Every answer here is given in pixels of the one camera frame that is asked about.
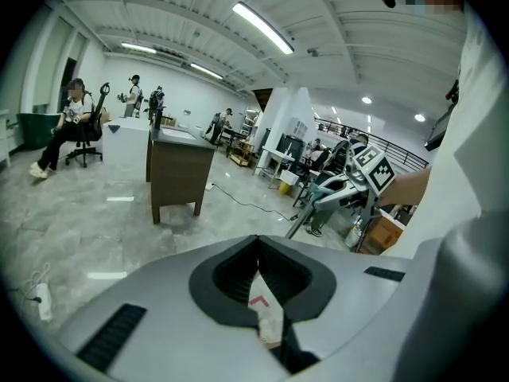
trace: white sleeve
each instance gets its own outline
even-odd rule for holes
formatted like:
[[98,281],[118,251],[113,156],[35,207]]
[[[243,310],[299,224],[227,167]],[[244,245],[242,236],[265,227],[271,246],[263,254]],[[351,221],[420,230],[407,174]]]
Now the white sleeve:
[[90,95],[85,95],[81,111],[83,112],[83,114],[92,113],[92,98],[90,97]]

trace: white ceiling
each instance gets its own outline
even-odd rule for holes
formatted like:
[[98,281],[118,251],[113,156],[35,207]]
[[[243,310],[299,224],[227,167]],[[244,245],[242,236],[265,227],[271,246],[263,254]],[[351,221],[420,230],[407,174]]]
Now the white ceiling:
[[[237,90],[337,89],[429,119],[446,111],[466,35],[462,14],[417,15],[413,7],[388,9],[380,0],[63,1],[114,52],[136,41],[210,68]],[[235,14],[238,1],[277,28],[295,52],[283,54]]]

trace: black pants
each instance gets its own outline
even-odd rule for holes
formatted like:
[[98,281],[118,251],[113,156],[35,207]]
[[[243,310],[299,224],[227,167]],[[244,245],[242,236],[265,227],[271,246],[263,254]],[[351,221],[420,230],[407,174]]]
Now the black pants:
[[55,131],[51,142],[49,142],[46,150],[43,151],[41,159],[37,162],[43,170],[49,166],[50,169],[56,170],[58,163],[58,154],[60,146],[67,142],[68,138],[78,131],[76,123],[65,122],[61,129]]
[[211,144],[216,143],[217,136],[221,134],[221,128],[218,127],[216,124],[214,125],[214,131],[212,132],[212,137],[210,139]]

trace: fluorescent light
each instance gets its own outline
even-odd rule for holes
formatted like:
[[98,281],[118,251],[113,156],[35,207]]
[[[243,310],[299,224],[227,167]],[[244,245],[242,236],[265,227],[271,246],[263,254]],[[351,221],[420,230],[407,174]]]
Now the fluorescent light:
[[108,197],[106,201],[134,201],[134,197]]
[[206,69],[204,67],[200,67],[199,65],[194,64],[194,63],[192,63],[191,66],[193,68],[199,69],[202,72],[207,73],[210,76],[214,76],[214,78],[217,78],[218,80],[222,80],[223,79],[223,77],[219,73],[215,73],[215,72],[211,71],[210,69]]
[[278,33],[278,31],[276,31],[276,29],[272,25],[265,21],[265,19],[262,16],[260,16],[260,14],[256,13],[253,9],[246,6],[242,2],[238,2],[233,6],[233,11],[244,17],[252,25],[254,25],[262,33],[264,33],[285,54],[288,55],[293,53],[292,46],[285,41],[282,35]]
[[143,51],[144,53],[155,54],[156,50],[153,48],[142,47],[141,45],[128,44],[127,42],[122,43],[122,47],[128,49],[135,49],[136,51]]
[[125,279],[127,277],[126,271],[90,271],[87,273],[89,279],[94,280],[115,280]]

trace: yellow bucket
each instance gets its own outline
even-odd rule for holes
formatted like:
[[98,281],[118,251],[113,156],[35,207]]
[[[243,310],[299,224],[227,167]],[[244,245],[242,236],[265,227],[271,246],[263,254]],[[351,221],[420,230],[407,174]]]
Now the yellow bucket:
[[279,193],[285,195],[289,192],[289,189],[292,188],[290,184],[286,184],[284,181],[281,181],[279,185]]

